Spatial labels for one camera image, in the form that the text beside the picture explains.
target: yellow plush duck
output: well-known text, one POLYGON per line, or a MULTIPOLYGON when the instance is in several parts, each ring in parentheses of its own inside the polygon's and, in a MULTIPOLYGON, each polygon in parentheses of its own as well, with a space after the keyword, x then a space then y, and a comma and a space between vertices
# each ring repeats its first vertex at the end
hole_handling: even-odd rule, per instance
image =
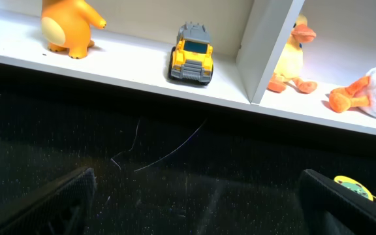
POLYGON ((317 83, 303 82, 300 78, 304 65, 301 43, 312 42, 315 37, 316 33, 307 26, 307 18, 300 14, 268 84, 269 90, 280 93, 287 88, 286 83, 291 80, 302 93, 308 94, 316 90, 317 83))

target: white shelf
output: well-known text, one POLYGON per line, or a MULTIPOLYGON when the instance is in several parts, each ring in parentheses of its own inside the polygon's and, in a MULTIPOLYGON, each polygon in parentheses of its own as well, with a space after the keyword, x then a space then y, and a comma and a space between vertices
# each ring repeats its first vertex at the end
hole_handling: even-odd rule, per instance
POLYGON ((71 59, 47 49, 38 17, 0 10, 0 63, 231 108, 250 106, 234 58, 213 55, 213 80, 194 86, 166 79, 171 44, 95 29, 92 38, 96 47, 89 56, 71 59))
POLYGON ((294 86, 287 86, 280 94, 267 90, 260 106, 267 108, 263 112, 275 116, 376 134, 376 118, 358 108, 351 108, 341 114, 330 109, 328 95, 340 86, 317 83, 318 88, 312 94, 299 93, 294 86))

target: gray truck roof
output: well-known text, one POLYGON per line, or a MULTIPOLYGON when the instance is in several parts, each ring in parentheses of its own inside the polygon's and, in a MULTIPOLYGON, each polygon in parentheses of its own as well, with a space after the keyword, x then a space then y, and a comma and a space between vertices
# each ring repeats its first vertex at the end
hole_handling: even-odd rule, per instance
POLYGON ((201 26, 199 23, 185 23, 180 29, 180 35, 185 38, 185 40, 191 40, 194 42, 209 44, 212 41, 210 34, 206 30, 206 26, 201 26))

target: orange plush foot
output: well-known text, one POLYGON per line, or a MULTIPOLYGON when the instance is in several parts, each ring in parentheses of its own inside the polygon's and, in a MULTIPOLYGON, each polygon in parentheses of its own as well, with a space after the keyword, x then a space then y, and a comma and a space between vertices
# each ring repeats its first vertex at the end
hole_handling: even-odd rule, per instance
POLYGON ((339 87, 339 88, 333 89, 330 92, 330 95, 332 95, 333 93, 342 94, 342 95, 346 96, 347 98, 352 98, 353 97, 351 94, 349 94, 349 92, 347 92, 346 87, 339 87))
POLYGON ((331 93, 329 96, 329 104, 333 111, 341 113, 352 106, 352 101, 341 93, 331 93))
POLYGON ((87 55, 88 55, 88 50, 86 47, 69 49, 69 56, 72 59, 82 59, 82 58, 85 58, 87 55))
POLYGON ((66 48, 63 48, 61 46, 58 46, 58 45, 55 45, 55 44, 49 42, 49 50, 51 52, 62 52, 64 50, 66 50, 66 48))
POLYGON ((277 80, 270 80, 268 84, 268 89, 278 93, 283 92, 287 88, 287 85, 283 82, 277 80))
POLYGON ((317 89, 317 83, 315 82, 303 82, 298 86, 298 89, 305 94, 310 94, 317 89))
POLYGON ((95 45, 95 42, 91 40, 91 42, 89 42, 89 44, 88 44, 88 47, 92 47, 94 45, 95 45))

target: duck's head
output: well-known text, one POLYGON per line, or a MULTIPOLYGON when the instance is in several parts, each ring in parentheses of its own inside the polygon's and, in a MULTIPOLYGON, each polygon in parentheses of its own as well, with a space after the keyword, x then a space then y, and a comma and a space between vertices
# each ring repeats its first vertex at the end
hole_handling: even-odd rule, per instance
POLYGON ((291 35, 299 43, 312 42, 316 37, 316 33, 307 26, 307 18, 300 14, 291 31, 291 35))

